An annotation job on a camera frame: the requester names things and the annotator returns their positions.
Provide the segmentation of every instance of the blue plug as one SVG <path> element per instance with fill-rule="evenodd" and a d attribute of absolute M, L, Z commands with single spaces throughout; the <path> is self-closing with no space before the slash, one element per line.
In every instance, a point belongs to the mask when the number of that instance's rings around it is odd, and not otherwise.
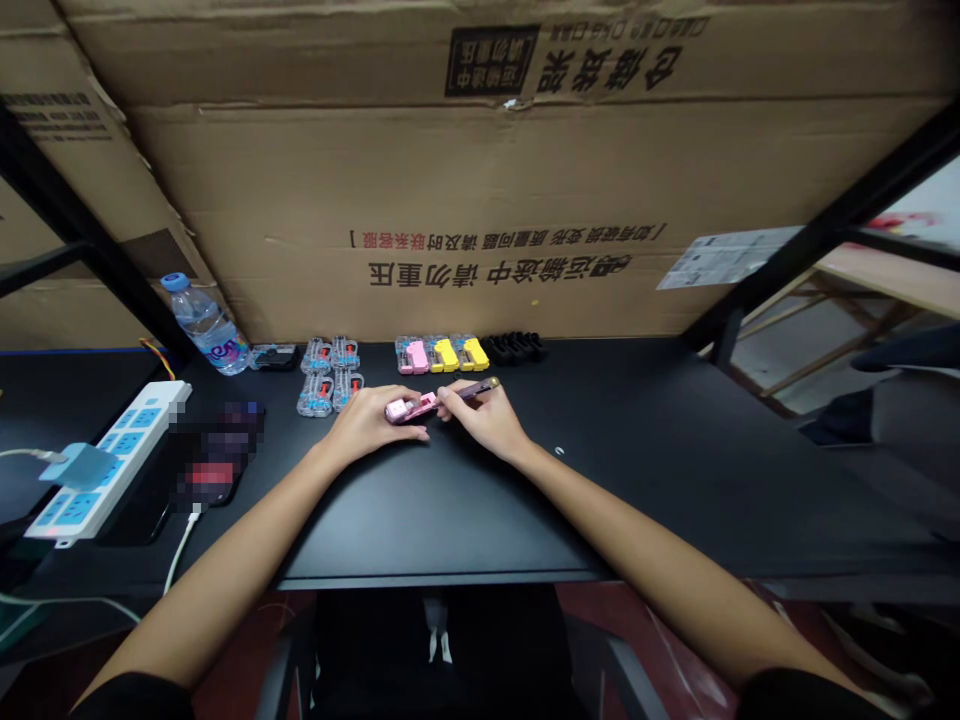
<path fill-rule="evenodd" d="M 113 467 L 117 457 L 87 443 L 70 443 L 63 449 L 67 461 L 51 463 L 40 475 L 43 482 L 53 482 L 74 490 L 93 490 Z"/>

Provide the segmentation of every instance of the white paper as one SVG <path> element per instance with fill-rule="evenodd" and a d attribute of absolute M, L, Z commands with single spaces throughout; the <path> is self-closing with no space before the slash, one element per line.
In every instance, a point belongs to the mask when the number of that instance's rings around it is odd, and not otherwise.
<path fill-rule="evenodd" d="M 802 228 L 797 225 L 699 237 L 660 281 L 657 290 L 740 282 Z"/>

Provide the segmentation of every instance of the forearm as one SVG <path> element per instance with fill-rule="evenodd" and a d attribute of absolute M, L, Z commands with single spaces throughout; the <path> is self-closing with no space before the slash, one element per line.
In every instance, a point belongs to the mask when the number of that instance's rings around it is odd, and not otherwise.
<path fill-rule="evenodd" d="M 131 671 L 192 688 L 266 589 L 344 465 L 323 443 L 315 446 L 177 581 L 130 633 L 84 697 L 110 678 Z"/>
<path fill-rule="evenodd" d="M 538 446 L 514 464 L 734 688 L 786 667 L 857 690 L 760 598 L 662 525 Z"/>

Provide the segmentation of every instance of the water bottle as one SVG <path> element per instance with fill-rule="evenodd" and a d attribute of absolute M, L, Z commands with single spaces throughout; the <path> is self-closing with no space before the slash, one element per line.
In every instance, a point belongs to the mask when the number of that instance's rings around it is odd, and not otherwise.
<path fill-rule="evenodd" d="M 250 347 L 237 326 L 209 295 L 190 286 L 183 273 L 171 273 L 160 284 L 170 293 L 174 317 L 193 344 L 222 375 L 247 369 Z"/>

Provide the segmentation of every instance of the white power strip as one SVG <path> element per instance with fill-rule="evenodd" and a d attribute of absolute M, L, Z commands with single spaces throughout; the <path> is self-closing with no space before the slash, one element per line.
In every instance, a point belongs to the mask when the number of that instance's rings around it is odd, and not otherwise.
<path fill-rule="evenodd" d="M 193 388 L 182 380 L 147 383 L 97 444 L 117 458 L 100 486 L 92 491 L 60 488 L 24 537 L 56 540 L 60 549 L 96 537 L 191 392 Z"/>

